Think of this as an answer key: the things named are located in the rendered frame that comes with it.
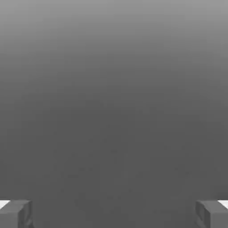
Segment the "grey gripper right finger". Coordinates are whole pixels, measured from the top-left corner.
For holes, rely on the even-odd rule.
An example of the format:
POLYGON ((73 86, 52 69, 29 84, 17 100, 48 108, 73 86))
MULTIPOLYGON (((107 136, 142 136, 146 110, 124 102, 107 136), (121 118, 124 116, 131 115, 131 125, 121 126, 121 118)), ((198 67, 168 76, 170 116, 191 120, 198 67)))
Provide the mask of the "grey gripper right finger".
POLYGON ((195 219, 199 228, 228 228, 228 200, 198 200, 195 219))

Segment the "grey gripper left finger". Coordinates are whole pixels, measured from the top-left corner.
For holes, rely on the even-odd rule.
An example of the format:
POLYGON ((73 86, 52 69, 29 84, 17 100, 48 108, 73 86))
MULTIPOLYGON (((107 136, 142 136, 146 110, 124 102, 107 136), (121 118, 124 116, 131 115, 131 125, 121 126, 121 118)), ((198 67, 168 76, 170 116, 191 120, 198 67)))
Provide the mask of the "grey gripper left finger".
POLYGON ((0 228, 33 228, 32 201, 0 199, 0 228))

